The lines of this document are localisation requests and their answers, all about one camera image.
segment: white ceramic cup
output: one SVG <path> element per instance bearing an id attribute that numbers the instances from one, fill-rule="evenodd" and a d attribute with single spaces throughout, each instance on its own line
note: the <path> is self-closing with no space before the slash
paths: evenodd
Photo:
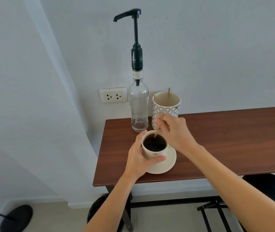
<path id="1" fill-rule="evenodd" d="M 153 151 L 150 151 L 150 150 L 146 149 L 146 147 L 144 147 L 143 142 L 144 142 L 145 138 L 148 135 L 154 134 L 154 133 L 156 133 L 156 131 L 151 130 L 151 131 L 148 131 L 147 133 L 145 133 L 144 136 L 142 137 L 142 148 L 144 150 L 145 158 L 148 159 L 148 160 L 155 157 L 155 156 L 165 156 L 165 154 L 167 152 L 167 148 L 169 147 L 169 144 L 166 142 L 166 148 L 164 148 L 162 151 L 153 152 Z"/>
<path id="2" fill-rule="evenodd" d="M 155 95 L 158 98 L 160 105 L 158 104 L 158 101 L 155 99 L 155 97 L 153 97 L 153 109 L 152 109 L 152 116 L 151 116 L 151 125 L 153 129 L 155 129 L 156 127 L 156 124 L 154 121 L 155 118 L 162 112 L 170 116 L 178 117 L 179 107 L 181 102 L 181 98 L 174 93 L 170 93 L 169 99 L 167 99 L 166 91 L 158 92 Z"/>

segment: pump nozzle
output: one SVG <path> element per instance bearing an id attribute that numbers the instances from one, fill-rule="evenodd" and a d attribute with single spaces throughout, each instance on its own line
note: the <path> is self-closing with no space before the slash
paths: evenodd
<path id="1" fill-rule="evenodd" d="M 138 18 L 141 14 L 141 9 L 131 9 L 114 17 L 114 22 L 124 17 L 132 16 L 134 20 L 134 45 L 131 49 L 131 64 L 134 71 L 143 69 L 143 51 L 138 43 Z"/>

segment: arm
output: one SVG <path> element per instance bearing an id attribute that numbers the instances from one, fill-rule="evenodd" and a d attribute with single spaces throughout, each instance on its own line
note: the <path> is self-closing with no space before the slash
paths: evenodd
<path id="1" fill-rule="evenodd" d="M 201 170 L 246 230 L 275 231 L 275 202 L 198 145 L 184 118 L 162 113 L 155 122 L 167 142 Z"/>
<path id="2" fill-rule="evenodd" d="M 83 232 L 115 232 L 136 180 L 144 175 L 151 166 L 166 159 L 165 156 L 156 156 L 151 160 L 146 160 L 142 156 L 141 139 L 146 132 L 145 130 L 136 137 L 135 143 L 128 153 L 124 174 Z"/>

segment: table top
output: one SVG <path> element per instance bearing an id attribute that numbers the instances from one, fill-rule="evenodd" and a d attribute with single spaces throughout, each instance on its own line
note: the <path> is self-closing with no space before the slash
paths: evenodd
<path id="1" fill-rule="evenodd" d="M 195 140 L 237 175 L 275 173 L 275 107 L 183 114 Z M 138 133 L 131 119 L 105 122 L 93 186 L 115 185 L 123 174 L 128 151 Z M 177 152 L 174 167 L 163 174 L 146 173 L 136 183 L 205 178 Z"/>

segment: hand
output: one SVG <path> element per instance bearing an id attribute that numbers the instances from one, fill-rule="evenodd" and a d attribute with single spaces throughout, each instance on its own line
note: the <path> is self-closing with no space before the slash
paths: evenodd
<path id="1" fill-rule="evenodd" d="M 151 166 L 166 160 L 165 156 L 156 156 L 150 160 L 142 156 L 141 140 L 146 132 L 147 130 L 137 135 L 135 143 L 129 150 L 126 170 L 124 171 L 125 175 L 130 175 L 135 180 L 143 176 Z"/>
<path id="2" fill-rule="evenodd" d="M 181 153 L 192 151 L 198 147 L 194 137 L 189 132 L 186 120 L 161 113 L 155 118 L 156 129 L 166 141 Z"/>

